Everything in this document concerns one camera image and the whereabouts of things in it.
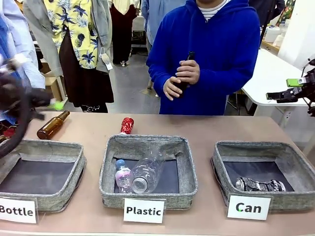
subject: black dress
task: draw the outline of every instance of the black dress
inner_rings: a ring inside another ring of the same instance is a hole
[[[114,102],[109,75],[96,69],[84,69],[80,66],[73,51],[69,30],[61,44],[59,57],[69,102],[72,102],[75,107],[81,107],[83,111],[86,107],[100,106],[102,112],[107,112],[106,103]]]
[[[128,61],[131,51],[132,21],[137,17],[136,9],[130,5],[128,12],[123,15],[112,4],[110,8],[113,22],[113,63],[120,64]]]

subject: sign holder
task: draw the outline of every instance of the sign holder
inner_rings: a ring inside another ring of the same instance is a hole
[[[236,194],[228,195],[227,219],[266,221],[271,212],[273,196]]]
[[[162,225],[166,199],[125,198],[124,223]]]
[[[0,197],[0,220],[39,224],[37,198]]]

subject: bottle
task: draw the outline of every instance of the bottle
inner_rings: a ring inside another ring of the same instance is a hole
[[[195,52],[189,52],[187,60],[195,60]],[[174,83],[176,87],[178,87],[183,93],[179,94],[179,98],[183,97],[184,91],[186,90],[187,86],[189,85],[188,82],[180,82]]]
[[[38,130],[37,136],[40,139],[51,139],[61,129],[63,122],[68,115],[70,115],[70,112],[64,111],[59,116],[52,118]]]
[[[148,157],[138,161],[130,172],[131,188],[134,193],[152,193],[158,185],[164,158],[160,152],[151,151]]]
[[[281,181],[272,179],[269,182],[255,181],[251,178],[237,178],[235,187],[247,192],[285,192],[285,186]]]
[[[130,169],[126,166],[125,161],[121,159],[116,161],[116,169],[115,179],[119,193],[130,193]]]

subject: gray jacket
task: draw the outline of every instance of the gray jacket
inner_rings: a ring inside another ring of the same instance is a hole
[[[92,8],[92,18],[98,33],[96,69],[108,73],[105,63],[98,57],[101,48],[104,47],[105,52],[110,58],[109,47],[112,42],[112,18],[109,11],[108,1],[92,0]],[[34,33],[52,73],[56,77],[63,75],[59,54],[55,43],[52,40],[53,31],[50,26],[44,0],[24,0],[23,13],[27,18],[30,28]]]

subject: pineapple print shirt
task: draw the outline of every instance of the pineapple print shirt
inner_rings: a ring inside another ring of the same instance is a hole
[[[97,32],[91,15],[92,0],[44,0],[44,3],[58,52],[69,29],[73,50],[80,66],[86,69],[95,68]]]

